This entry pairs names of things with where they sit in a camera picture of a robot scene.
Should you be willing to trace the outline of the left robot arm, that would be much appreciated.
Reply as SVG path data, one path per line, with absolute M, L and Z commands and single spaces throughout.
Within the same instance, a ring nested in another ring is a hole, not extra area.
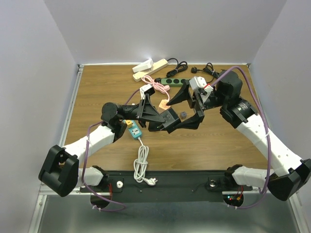
M 125 120 L 138 120 L 163 124 L 164 117 L 151 104 L 150 95 L 135 105 L 108 102 L 102 107 L 95 130 L 88 129 L 86 136 L 63 147 L 55 145 L 48 151 L 38 178 L 59 196 L 67 196 L 76 187 L 93 186 L 97 191 L 108 187 L 108 179 L 101 168 L 86 168 L 87 159 L 99 149 L 119 140 L 127 129 Z

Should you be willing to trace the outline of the green power strip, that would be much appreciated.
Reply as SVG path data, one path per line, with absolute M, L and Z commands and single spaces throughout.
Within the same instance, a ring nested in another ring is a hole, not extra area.
M 188 79 L 177 79 L 177 78 L 164 78 L 160 80 L 163 86 L 169 87 L 182 87 L 182 85 L 188 81 Z

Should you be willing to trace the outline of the cream power strip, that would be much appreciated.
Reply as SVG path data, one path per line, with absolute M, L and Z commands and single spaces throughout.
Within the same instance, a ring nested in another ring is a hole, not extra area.
M 151 69 L 134 73 L 133 79 L 135 82 L 139 82 L 139 81 L 141 81 L 142 77 L 144 77 L 146 75 L 152 75 L 152 74 L 160 71 L 161 69 L 165 68 L 167 65 L 168 65 L 168 61 L 166 59 L 161 59 L 157 62 L 154 62 L 153 67 Z

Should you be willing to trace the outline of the black charger block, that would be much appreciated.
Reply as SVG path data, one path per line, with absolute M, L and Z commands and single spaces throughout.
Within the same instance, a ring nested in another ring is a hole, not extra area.
M 169 108 L 160 114 L 165 122 L 161 125 L 161 130 L 171 131 L 175 126 L 177 126 L 181 119 L 179 118 L 177 112 L 173 108 Z

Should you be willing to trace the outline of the small yellow plug adapter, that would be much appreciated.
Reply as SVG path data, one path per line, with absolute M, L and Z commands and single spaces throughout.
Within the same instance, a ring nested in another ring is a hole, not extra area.
M 134 122 L 132 120 L 125 120 L 125 123 L 126 123 L 128 128 L 132 128 L 134 125 Z

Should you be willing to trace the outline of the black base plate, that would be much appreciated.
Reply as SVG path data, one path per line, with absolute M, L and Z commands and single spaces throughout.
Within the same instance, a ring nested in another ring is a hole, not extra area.
M 108 171 L 104 183 L 92 189 L 106 192 L 113 201 L 121 203 L 222 202 L 223 192 L 236 194 L 253 189 L 233 184 L 223 170 L 147 171 L 146 176 L 156 178 L 156 185 L 136 182 L 133 171 Z

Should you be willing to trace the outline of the white wedge adapter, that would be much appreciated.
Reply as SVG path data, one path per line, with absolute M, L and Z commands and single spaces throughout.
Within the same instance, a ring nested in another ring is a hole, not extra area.
M 151 69 L 153 67 L 153 60 L 150 58 L 138 65 L 136 65 L 135 67 L 132 68 L 132 71 L 134 73 L 137 73 L 137 72 L 141 72 L 141 71 L 145 71 L 145 70 L 148 70 L 148 69 Z

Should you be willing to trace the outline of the small grey plug adapter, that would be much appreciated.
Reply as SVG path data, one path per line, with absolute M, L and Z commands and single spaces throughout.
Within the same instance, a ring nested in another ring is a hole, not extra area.
M 181 119 L 186 119 L 187 118 L 187 113 L 185 111 L 180 113 L 180 118 Z

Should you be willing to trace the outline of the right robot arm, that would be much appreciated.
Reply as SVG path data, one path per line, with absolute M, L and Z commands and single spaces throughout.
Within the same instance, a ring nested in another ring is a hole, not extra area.
M 303 160 L 292 152 L 270 130 L 259 103 L 253 106 L 243 99 L 241 89 L 242 80 L 231 68 L 222 71 L 214 83 L 207 83 L 204 78 L 197 76 L 185 81 L 168 105 L 187 101 L 195 114 L 187 120 L 174 123 L 167 131 L 197 129 L 203 121 L 204 111 L 218 107 L 223 119 L 248 138 L 267 159 L 266 169 L 242 165 L 229 167 L 224 176 L 225 187 L 254 186 L 286 201 L 308 182 L 311 161 Z

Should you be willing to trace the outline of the teal travel adapter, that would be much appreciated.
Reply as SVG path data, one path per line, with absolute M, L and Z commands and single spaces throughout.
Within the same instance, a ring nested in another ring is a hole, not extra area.
M 134 121 L 132 121 L 132 125 L 130 125 L 128 128 L 128 131 L 134 140 L 139 140 L 142 138 L 142 132 Z

